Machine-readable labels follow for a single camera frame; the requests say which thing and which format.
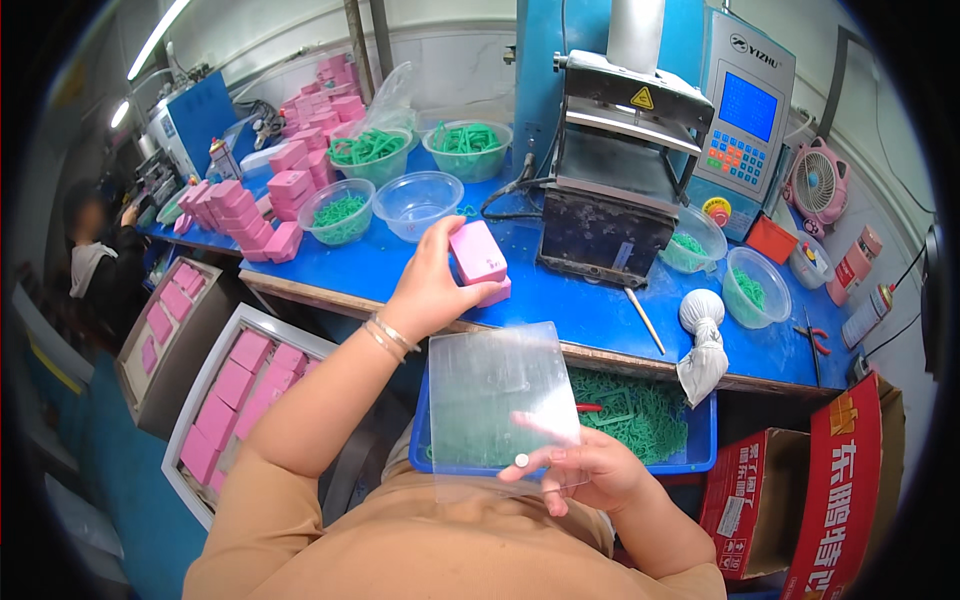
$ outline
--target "blue display screen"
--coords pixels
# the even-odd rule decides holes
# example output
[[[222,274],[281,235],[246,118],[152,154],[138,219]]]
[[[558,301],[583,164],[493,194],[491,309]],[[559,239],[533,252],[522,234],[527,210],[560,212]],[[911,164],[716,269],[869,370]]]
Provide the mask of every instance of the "blue display screen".
[[[727,72],[720,103],[721,120],[769,142],[776,115],[776,98]]]

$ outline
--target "pliers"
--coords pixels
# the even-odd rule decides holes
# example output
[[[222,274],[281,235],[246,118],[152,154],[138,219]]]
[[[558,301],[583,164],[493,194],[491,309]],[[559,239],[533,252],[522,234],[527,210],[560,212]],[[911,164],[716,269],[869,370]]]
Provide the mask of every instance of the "pliers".
[[[794,325],[793,330],[796,331],[797,333],[803,335],[805,338],[809,338],[809,339],[813,342],[813,346],[817,349],[818,352],[820,352],[820,353],[823,354],[824,356],[830,356],[830,353],[832,352],[832,350],[830,350],[830,348],[825,347],[823,344],[821,344],[820,342],[818,342],[818,341],[816,340],[816,338],[814,338],[813,336],[811,336],[811,335],[806,331],[806,327],[800,327],[799,325]],[[830,337],[830,336],[827,335],[827,333],[826,333],[823,329],[821,329],[821,328],[819,328],[819,327],[811,327],[810,330],[813,331],[813,335],[819,335],[820,337],[824,338],[825,340]]]

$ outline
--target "control panel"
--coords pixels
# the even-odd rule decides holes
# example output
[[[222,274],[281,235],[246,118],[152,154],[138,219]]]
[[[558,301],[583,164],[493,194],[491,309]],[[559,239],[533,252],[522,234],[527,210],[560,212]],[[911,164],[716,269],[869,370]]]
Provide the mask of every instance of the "control panel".
[[[796,59],[739,19],[710,18],[705,90],[716,113],[694,175],[759,204],[783,143]]]

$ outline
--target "bangle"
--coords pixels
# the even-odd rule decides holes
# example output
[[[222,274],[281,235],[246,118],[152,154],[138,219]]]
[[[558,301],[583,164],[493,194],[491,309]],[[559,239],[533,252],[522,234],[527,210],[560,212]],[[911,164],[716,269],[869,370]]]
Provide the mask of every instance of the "bangle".
[[[396,352],[394,352],[394,350],[390,348],[390,345],[387,344],[387,341],[384,340],[382,337],[380,337],[379,333],[371,329],[370,323],[371,323],[370,321],[367,321],[366,323],[363,324],[363,328],[367,330],[367,333],[370,333],[371,336],[373,336],[374,340],[376,340],[380,344],[380,346],[383,347],[383,349],[390,352],[391,356],[393,356],[396,360],[400,361],[401,365],[405,365],[407,363],[407,359],[405,359],[403,356],[397,356]]]
[[[416,344],[411,344],[410,342],[407,341],[405,337],[400,335],[399,332],[396,331],[396,329],[383,323],[383,321],[380,319],[379,313],[373,313],[373,315],[371,316],[371,321],[373,321],[373,324],[380,327],[380,329],[382,329],[383,332],[386,333],[391,340],[397,342],[404,348],[407,348],[408,352],[420,352],[420,346],[417,346]]]

